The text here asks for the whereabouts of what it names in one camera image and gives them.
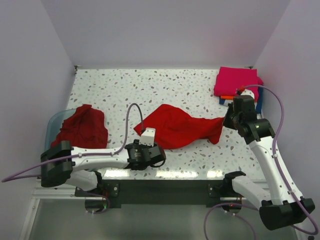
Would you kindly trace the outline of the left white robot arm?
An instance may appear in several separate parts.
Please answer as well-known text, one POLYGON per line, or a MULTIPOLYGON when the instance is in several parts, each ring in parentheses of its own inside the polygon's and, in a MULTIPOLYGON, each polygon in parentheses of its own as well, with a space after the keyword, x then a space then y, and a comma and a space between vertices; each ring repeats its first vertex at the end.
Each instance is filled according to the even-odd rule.
POLYGON ((125 146, 105 149, 75 147, 64 140, 42 153, 40 161, 43 188, 68 184, 99 196, 104 184, 98 170, 157 168, 166 162, 166 154, 157 143, 143 145, 138 139, 125 146))

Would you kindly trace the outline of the bright red t-shirt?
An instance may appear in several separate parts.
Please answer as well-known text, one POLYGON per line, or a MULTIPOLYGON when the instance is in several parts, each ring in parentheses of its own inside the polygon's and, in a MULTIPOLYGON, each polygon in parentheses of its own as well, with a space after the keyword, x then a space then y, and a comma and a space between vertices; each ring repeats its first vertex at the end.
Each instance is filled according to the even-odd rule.
POLYGON ((142 134, 142 127, 155 129, 155 142, 164 150, 183 148, 198 139, 207 139, 217 144, 223 128, 222 117, 213 119, 196 118, 182 109, 162 104, 143 123, 134 127, 134 131, 142 134))

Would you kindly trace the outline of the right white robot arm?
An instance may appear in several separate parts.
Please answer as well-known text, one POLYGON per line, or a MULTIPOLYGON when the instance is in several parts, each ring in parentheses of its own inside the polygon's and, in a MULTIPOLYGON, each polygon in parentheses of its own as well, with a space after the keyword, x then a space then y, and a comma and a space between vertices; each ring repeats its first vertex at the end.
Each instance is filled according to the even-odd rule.
POLYGON ((237 95, 228 105, 223 126, 238 131, 254 153, 266 179, 266 191, 250 180, 242 171, 224 176, 220 191, 233 197, 240 194, 259 211, 268 230, 276 230, 302 223, 315 210, 311 198, 303 196, 291 178, 275 142, 270 122, 259 119, 254 98, 237 95))

